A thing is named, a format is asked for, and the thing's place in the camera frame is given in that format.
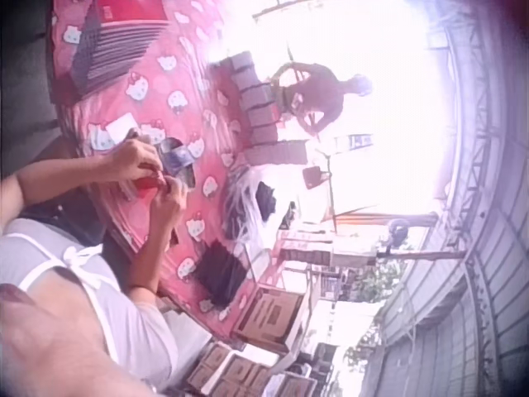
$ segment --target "paper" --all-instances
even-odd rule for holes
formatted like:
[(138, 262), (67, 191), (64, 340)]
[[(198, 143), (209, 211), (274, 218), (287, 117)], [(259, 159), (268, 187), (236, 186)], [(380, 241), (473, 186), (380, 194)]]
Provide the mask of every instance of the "paper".
[(138, 124), (134, 120), (134, 117), (130, 113), (127, 113), (108, 124), (107, 132), (117, 145), (125, 140), (126, 134), (129, 133), (131, 128), (138, 128)]

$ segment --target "person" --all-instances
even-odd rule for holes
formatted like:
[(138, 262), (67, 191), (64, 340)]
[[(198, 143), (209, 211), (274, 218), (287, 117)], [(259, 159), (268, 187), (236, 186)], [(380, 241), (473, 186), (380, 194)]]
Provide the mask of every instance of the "person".
[[(186, 187), (177, 179), (158, 177), (149, 236), (131, 263), (125, 293), (100, 256), (101, 246), (81, 246), (57, 227), (17, 216), (27, 206), (80, 186), (156, 178), (160, 170), (156, 149), (143, 137), (130, 138), (106, 155), (39, 161), (0, 184), (0, 284), (26, 292), (37, 308), (68, 324), (70, 338), (78, 344), (104, 353), (158, 390), (177, 370), (178, 348), (155, 300), (164, 250), (186, 207)], [(3, 330), (8, 326), (4, 313), (0, 320)], [(21, 337), (30, 343), (32, 333)], [(50, 348), (60, 349), (60, 343)], [(30, 353), (19, 358), (32, 360)], [(42, 366), (51, 362), (37, 360), (32, 370), (45, 373)], [(10, 365), (2, 360), (2, 373), (18, 371)]]
[(0, 323), (2, 397), (156, 395), (14, 285), (0, 285)]
[[(280, 86), (279, 79), (289, 69), (307, 73), (308, 77), (293, 85)], [(372, 83), (361, 74), (340, 81), (326, 66), (300, 62), (281, 66), (270, 80), (280, 112), (294, 115), (303, 130), (313, 136), (341, 115), (345, 94), (365, 96), (373, 90)], [(309, 124), (306, 118), (312, 112), (322, 112), (323, 116), (318, 122)]]

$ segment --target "hello kitty print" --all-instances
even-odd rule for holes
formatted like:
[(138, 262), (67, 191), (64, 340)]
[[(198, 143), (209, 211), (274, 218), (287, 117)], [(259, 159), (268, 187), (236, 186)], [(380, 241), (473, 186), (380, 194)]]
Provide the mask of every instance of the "hello kitty print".
[[(219, 310), (213, 308), (193, 274), (201, 252), (212, 241), (219, 240), (228, 250), (234, 248), (221, 228), (222, 191), (250, 131), (230, 71), (209, 65), (211, 54), (222, 55), (219, 49), (232, 47), (219, 37), (229, 22), (223, 16), (239, 15), (237, 9), (229, 8), (235, 3), (164, 1), (169, 26), (149, 45), (145, 56), (112, 86), (73, 106), (64, 105), (62, 112), (64, 124), (82, 142), (85, 155), (105, 154), (115, 148), (106, 125), (126, 113), (134, 117), (141, 135), (148, 136), (153, 145), (172, 137), (189, 148), (195, 159), (196, 188), (189, 193), (187, 209), (176, 227), (179, 244), (165, 254), (160, 285), (215, 337), (228, 342), (255, 282), (245, 280), (236, 301)], [(56, 75), (70, 71), (90, 4), (54, 0), (49, 18)], [(149, 232), (147, 215), (154, 192), (141, 195), (134, 189), (132, 185), (131, 194), (125, 195), (114, 185), (104, 185), (99, 194), (115, 230), (124, 236), (126, 248), (136, 251)]]

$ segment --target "pole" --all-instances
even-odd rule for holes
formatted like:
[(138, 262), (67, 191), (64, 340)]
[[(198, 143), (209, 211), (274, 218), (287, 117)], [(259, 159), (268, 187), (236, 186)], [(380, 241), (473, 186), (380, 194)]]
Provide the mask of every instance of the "pole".
[[(283, 271), (292, 271), (293, 273), (300, 273), (300, 274), (306, 274), (307, 269), (293, 269), (290, 267), (285, 267)], [(341, 274), (340, 273), (334, 273), (332, 271), (319, 271), (319, 270), (313, 270), (313, 275), (320, 275), (321, 277), (327, 277), (329, 279), (340, 279)]]
[(302, 2), (311, 2), (311, 1), (312, 0), (292, 0), (292, 2), (282, 2), (278, 4), (277, 6), (265, 8), (263, 11), (257, 12), (256, 14), (252, 15), (252, 17), (255, 20), (258, 20), (259, 18), (263, 17), (266, 14), (270, 14), (271, 12), (284, 10), (285, 8), (295, 6), (296, 4), (300, 4)]
[(377, 258), (402, 259), (413, 261), (440, 261), (443, 259), (464, 259), (466, 251), (391, 251), (378, 252)]

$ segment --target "cardboard box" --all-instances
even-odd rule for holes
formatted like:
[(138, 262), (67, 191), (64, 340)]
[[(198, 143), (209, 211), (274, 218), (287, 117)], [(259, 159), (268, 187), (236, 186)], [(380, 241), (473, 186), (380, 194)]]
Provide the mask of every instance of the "cardboard box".
[(212, 349), (207, 353), (207, 355), (201, 360), (201, 364), (204, 364), (205, 366), (208, 366), (212, 370), (216, 371), (218, 367), (224, 362), (229, 353), (230, 349), (228, 347), (225, 347), (220, 343), (216, 343), (213, 345)]
[(261, 397), (261, 395), (254, 395), (249, 390), (240, 388), (237, 397)]
[(285, 240), (281, 244), (279, 259), (330, 266), (332, 254), (331, 243)]
[(270, 377), (271, 374), (267, 366), (254, 364), (250, 374), (246, 378), (245, 385), (247, 385), (249, 392), (255, 395), (261, 395)]
[(222, 378), (233, 383), (243, 384), (248, 374), (250, 374), (253, 364), (252, 361), (244, 357), (234, 355), (228, 362)]
[(199, 364), (195, 371), (189, 376), (188, 384), (195, 390), (200, 391), (204, 387), (208, 380), (213, 376), (215, 371), (203, 364)]
[(278, 397), (311, 397), (316, 389), (317, 381), (295, 374), (285, 374)]
[(289, 353), (309, 305), (319, 299), (320, 288), (299, 294), (259, 285), (239, 318), (234, 334), (242, 341), (276, 353)]
[(240, 395), (241, 388), (235, 383), (231, 383), (226, 379), (220, 379), (213, 391), (210, 393), (211, 397), (237, 397)]
[[(252, 128), (274, 124), (278, 118), (274, 115), (275, 105), (257, 108), (246, 114)], [(309, 162), (309, 144), (306, 141), (277, 141), (273, 145), (259, 145), (246, 149), (244, 157), (249, 165), (292, 164), (306, 165)]]

